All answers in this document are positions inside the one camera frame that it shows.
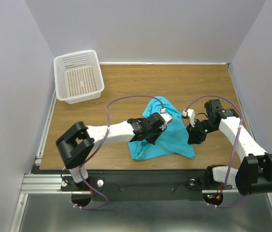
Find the black bracket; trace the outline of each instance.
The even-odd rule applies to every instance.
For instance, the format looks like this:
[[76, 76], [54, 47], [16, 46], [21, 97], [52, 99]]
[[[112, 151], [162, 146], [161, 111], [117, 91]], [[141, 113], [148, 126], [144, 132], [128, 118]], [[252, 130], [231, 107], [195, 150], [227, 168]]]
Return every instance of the black bracket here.
[[88, 135], [87, 129], [83, 122], [76, 122], [56, 141], [66, 169], [82, 165], [92, 150], [94, 139]]
[[272, 192], [272, 154], [244, 157], [236, 185], [242, 195]]
[[160, 127], [165, 123], [165, 120], [159, 113], [153, 113], [148, 118], [131, 118], [127, 122], [135, 133], [131, 142], [145, 139], [148, 143], [155, 145], [155, 141], [163, 132]]
[[208, 189], [217, 189], [220, 183], [216, 182], [213, 177], [213, 168], [222, 167], [225, 165], [211, 165], [208, 166], [204, 172], [204, 183]]
[[[62, 192], [71, 192], [71, 201], [73, 204], [77, 204], [78, 206], [85, 207], [87, 206], [92, 200], [98, 200], [99, 196], [97, 194], [93, 194], [92, 190], [83, 182], [75, 183], [72, 176], [61, 176], [62, 177], [62, 185], [60, 190]], [[103, 191], [103, 186], [97, 186], [97, 181], [102, 180], [104, 181], [103, 175], [93, 175], [92, 177], [88, 178], [86, 181], [93, 186], [99, 192]], [[74, 193], [77, 191], [90, 191], [91, 194], [81, 194], [81, 193]]]
[[220, 100], [209, 100], [204, 105], [208, 119], [199, 121], [196, 119], [195, 126], [189, 124], [186, 130], [189, 134], [188, 144], [201, 144], [205, 141], [207, 134], [217, 131], [221, 119], [227, 117], [239, 117], [234, 109], [224, 109]]

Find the metal frame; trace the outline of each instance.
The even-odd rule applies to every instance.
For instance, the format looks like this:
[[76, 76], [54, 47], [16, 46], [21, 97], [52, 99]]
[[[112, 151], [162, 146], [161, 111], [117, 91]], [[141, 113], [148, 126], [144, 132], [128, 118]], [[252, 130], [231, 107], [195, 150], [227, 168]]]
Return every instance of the metal frame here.
[[[54, 90], [53, 96], [52, 96], [52, 100], [51, 100], [51, 104], [50, 104], [50, 108], [49, 108], [49, 112], [48, 112], [48, 116], [46, 119], [46, 123], [43, 129], [43, 134], [41, 137], [41, 141], [40, 141], [40, 145], [38, 148], [38, 152], [36, 155], [36, 160], [35, 160], [35, 164], [36, 165], [40, 165], [41, 163], [41, 159], [43, 156], [43, 151], [44, 151], [44, 145], [46, 142], [46, 138], [49, 132], [49, 127], [50, 127], [50, 123], [51, 123], [51, 119], [52, 119], [52, 115], [53, 115], [53, 111], [54, 111], [54, 107], [55, 107], [55, 103], [56, 103], [56, 93]], [[253, 138], [254, 134], [252, 131], [252, 128], [247, 120], [246, 114], [244, 112], [244, 110], [242, 110], [243, 113], [243, 117], [244, 120], [246, 122], [246, 126], [247, 126], [247, 131], [251, 134], [251, 136]], [[11, 224], [11, 228], [10, 228], [10, 232], [18, 232], [20, 229], [20, 225], [21, 225], [21, 221], [22, 221], [22, 217], [23, 217], [23, 213], [25, 210], [25, 206], [26, 206], [26, 202], [27, 202], [27, 198], [29, 194], [71, 194], [71, 192], [61, 192], [60, 191], [60, 186], [61, 186], [61, 177], [58, 174], [26, 174], [24, 175], [23, 178], [23, 183], [22, 183], [22, 187], [20, 190], [20, 195], [19, 195], [19, 199], [18, 199], [18, 203], [15, 209], [15, 213], [14, 213], [14, 218]], [[210, 193], [211, 191], [206, 190], [203, 191], [203, 193]], [[85, 192], [72, 192], [73, 194], [90, 194], [89, 191], [85, 191]], [[272, 207], [272, 193], [268, 193], [268, 198]]]
[[57, 100], [57, 97], [56, 97], [56, 93], [55, 93], [55, 89], [54, 89], [53, 96], [52, 96], [51, 103], [50, 103], [50, 109], [48, 112], [47, 119], [45, 121], [45, 125], [43, 128], [43, 134], [41, 136], [39, 148], [38, 148], [37, 155], [36, 155], [36, 160], [35, 160], [36, 165], [40, 165], [41, 159], [43, 157], [44, 145], [45, 145], [45, 142], [46, 142], [46, 139], [48, 136], [48, 132], [49, 132], [56, 100]]

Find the laundry basket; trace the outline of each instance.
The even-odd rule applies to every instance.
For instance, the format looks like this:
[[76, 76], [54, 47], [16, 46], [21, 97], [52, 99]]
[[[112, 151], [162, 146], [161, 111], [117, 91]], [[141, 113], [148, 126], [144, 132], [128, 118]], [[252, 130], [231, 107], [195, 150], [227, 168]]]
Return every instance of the laundry basket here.
[[99, 98], [104, 89], [97, 54], [93, 50], [56, 57], [54, 79], [57, 99], [69, 104]]

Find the cable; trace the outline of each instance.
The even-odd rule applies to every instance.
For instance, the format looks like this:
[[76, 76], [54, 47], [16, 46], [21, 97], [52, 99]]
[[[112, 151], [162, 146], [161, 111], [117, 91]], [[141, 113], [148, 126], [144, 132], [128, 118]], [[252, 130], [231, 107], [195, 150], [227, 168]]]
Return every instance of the cable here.
[[70, 185], [70, 183], [67, 182], [67, 180], [63, 177], [63, 175], [60, 175], [60, 178], [62, 178], [62, 181], [64, 181], [67, 185]]
[[209, 118], [205, 113], [198, 113], [198, 114], [195, 115], [195, 121], [196, 121], [198, 115], [205, 115], [206, 118]]
[[222, 195], [222, 192], [223, 192], [223, 184], [221, 183], [220, 186], [217, 187], [217, 192], [214, 194], [214, 196], [216, 196], [217, 194], [219, 194], [219, 197], [220, 197]]
[[[236, 110], [237, 112], [239, 113], [239, 118], [240, 118], [240, 123], [239, 123], [239, 127], [238, 127], [238, 131], [237, 131], [237, 135], [236, 135], [236, 138], [234, 140], [234, 143], [233, 143], [233, 148], [232, 148], [232, 152], [231, 152], [231, 157], [230, 157], [230, 161], [229, 161], [229, 164], [228, 164], [228, 168], [227, 168], [227, 172], [226, 172], [226, 177], [225, 177], [225, 184], [227, 184], [228, 182], [228, 177], [229, 177], [229, 174], [230, 174], [230, 169], [232, 167], [232, 163], [233, 163], [233, 159], [234, 159], [234, 156], [235, 156], [235, 153], [236, 153], [236, 147], [237, 147], [237, 144], [238, 144], [238, 141], [239, 141], [239, 135], [240, 135], [240, 131], [241, 131], [241, 126], [243, 124], [243, 115], [242, 115], [242, 112], [241, 110], [229, 99], [227, 98], [224, 98], [222, 96], [219, 96], [219, 95], [215, 95], [215, 94], [210, 94], [210, 95], [204, 95], [204, 96], [201, 96], [199, 98], [196, 98], [191, 104], [188, 105], [188, 107], [185, 109], [185, 111], [187, 112], [187, 110], [191, 107], [192, 104], [194, 104], [196, 101], [202, 99], [202, 98], [206, 98], [206, 97], [217, 97], [217, 98], [221, 98], [221, 99], [224, 99], [226, 100], [227, 102], [229, 102]], [[228, 207], [232, 207], [232, 206], [236, 206], [240, 203], [243, 202], [243, 199], [235, 204], [231, 204], [231, 205], [226, 205], [226, 206], [217, 206], [218, 208], [228, 208]]]
[[223, 193], [223, 184], [221, 183], [221, 192], [219, 193], [219, 195], [216, 197], [216, 199], [220, 199], [220, 197], [222, 196], [222, 193]]
[[99, 205], [99, 206], [91, 207], [91, 208], [82, 208], [81, 206], [78, 206], [77, 204], [75, 204], [74, 207], [79, 208], [79, 209], [83, 209], [83, 210], [94, 210], [94, 209], [99, 209], [99, 208], [105, 206], [106, 204], [108, 204], [109, 201], [108, 201], [108, 198], [106, 197], [106, 195], [104, 195], [104, 194], [102, 194], [101, 192], [99, 192], [98, 190], [94, 189], [94, 188], [93, 188], [93, 187], [92, 187], [92, 186], [84, 179], [83, 174], [82, 174], [82, 172], [81, 172], [81, 168], [83, 167], [84, 164], [86, 164], [91, 158], [93, 158], [93, 157], [96, 155], [96, 153], [100, 150], [101, 146], [104, 144], [104, 142], [106, 141], [106, 139], [107, 139], [107, 137], [108, 137], [108, 135], [109, 135], [109, 129], [110, 129], [109, 106], [110, 106], [112, 103], [117, 102], [118, 100], [122, 100], [122, 99], [126, 99], [126, 98], [135, 98], [135, 97], [149, 97], [149, 98], [153, 98], [153, 99], [155, 99], [155, 100], [157, 100], [157, 101], [160, 102], [160, 104], [161, 104], [161, 109], [164, 109], [164, 108], [165, 108], [163, 102], [162, 102], [160, 99], [158, 99], [157, 97], [150, 96], [150, 95], [130, 95], [130, 96], [125, 96], [125, 97], [121, 97], [121, 98], [115, 99], [115, 100], [111, 101], [111, 102], [107, 105], [107, 107], [106, 107], [106, 114], [107, 114], [107, 131], [106, 131], [106, 134], [105, 134], [104, 138], [102, 139], [102, 141], [100, 142], [99, 146], [98, 146], [98, 147], [96, 148], [96, 150], [93, 152], [93, 154], [92, 154], [89, 158], [87, 158], [87, 159], [84, 161], [84, 163], [81, 165], [81, 167], [80, 167], [80, 169], [79, 169], [79, 174], [80, 174], [80, 176], [81, 176], [81, 178], [82, 178], [82, 181], [83, 181], [83, 182], [84, 182], [84, 183], [85, 183], [92, 191], [94, 191], [94, 192], [97, 193], [98, 195], [102, 196], [102, 197], [105, 199], [105, 202], [104, 202], [103, 204]]

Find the screw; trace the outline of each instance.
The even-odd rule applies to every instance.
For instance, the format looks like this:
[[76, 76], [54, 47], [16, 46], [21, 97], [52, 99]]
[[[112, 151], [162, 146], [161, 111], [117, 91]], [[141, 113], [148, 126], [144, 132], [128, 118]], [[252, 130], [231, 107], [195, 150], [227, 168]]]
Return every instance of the screw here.
[[103, 186], [103, 180], [97, 181], [97, 186], [98, 186], [98, 187], [102, 187], [102, 186]]
[[189, 185], [194, 186], [195, 184], [196, 184], [195, 179], [190, 179], [189, 180]]

